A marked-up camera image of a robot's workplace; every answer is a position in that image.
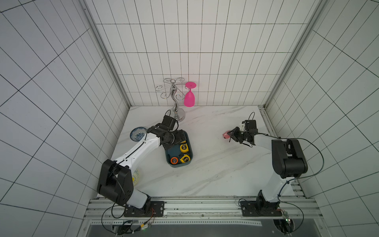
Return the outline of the pink tape measure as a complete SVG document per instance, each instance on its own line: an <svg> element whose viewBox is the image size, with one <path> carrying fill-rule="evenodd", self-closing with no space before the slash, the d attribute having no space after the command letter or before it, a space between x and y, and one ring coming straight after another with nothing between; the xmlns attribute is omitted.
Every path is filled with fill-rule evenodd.
<svg viewBox="0 0 379 237"><path fill-rule="evenodd" d="M231 137L228 135L228 132L225 132L225 133L223 134L223 138L224 138L224 139L230 139Z"/></svg>

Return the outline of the yellow tape measure with strap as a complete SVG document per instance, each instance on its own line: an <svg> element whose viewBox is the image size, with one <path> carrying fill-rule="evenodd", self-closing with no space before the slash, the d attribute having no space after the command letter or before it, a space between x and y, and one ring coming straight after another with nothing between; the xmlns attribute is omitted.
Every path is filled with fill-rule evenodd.
<svg viewBox="0 0 379 237"><path fill-rule="evenodd" d="M181 151L181 153L185 154L185 153L188 153L190 150L189 150L189 147L187 144L181 144L180 145L180 151Z"/></svg>

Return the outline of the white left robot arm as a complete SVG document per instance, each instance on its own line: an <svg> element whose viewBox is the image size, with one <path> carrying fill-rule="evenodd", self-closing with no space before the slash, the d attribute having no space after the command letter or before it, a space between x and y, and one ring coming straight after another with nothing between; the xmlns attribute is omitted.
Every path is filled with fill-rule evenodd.
<svg viewBox="0 0 379 237"><path fill-rule="evenodd" d="M168 150L185 140L186 134L183 130L169 131L158 126L150 127L131 150L114 161L103 162L97 193L118 205L144 208L149 196L134 188L132 175L135 170L159 146Z"/></svg>

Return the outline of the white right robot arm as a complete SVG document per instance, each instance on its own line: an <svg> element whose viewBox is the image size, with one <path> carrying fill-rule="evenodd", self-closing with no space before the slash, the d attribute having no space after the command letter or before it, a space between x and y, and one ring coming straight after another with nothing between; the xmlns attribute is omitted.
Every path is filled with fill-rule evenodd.
<svg viewBox="0 0 379 237"><path fill-rule="evenodd" d="M249 147L263 147L271 153L273 175L253 202L259 212L276 209L284 187L308 171L298 138L279 138L257 129L242 131L239 127L225 132L223 137Z"/></svg>

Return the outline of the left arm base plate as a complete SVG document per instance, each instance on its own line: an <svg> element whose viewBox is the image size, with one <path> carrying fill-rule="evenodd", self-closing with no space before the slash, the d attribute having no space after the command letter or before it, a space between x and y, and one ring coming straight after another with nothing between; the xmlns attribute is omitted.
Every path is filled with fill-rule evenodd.
<svg viewBox="0 0 379 237"><path fill-rule="evenodd" d="M164 212L164 201L148 201L142 208L131 205L126 207L124 217L162 217Z"/></svg>

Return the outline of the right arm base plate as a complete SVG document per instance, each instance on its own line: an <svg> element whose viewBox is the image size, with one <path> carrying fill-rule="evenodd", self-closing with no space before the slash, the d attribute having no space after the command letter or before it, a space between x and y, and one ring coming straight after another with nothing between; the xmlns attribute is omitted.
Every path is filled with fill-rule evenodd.
<svg viewBox="0 0 379 237"><path fill-rule="evenodd" d="M243 217L281 217L278 202L256 202L240 200L239 206Z"/></svg>

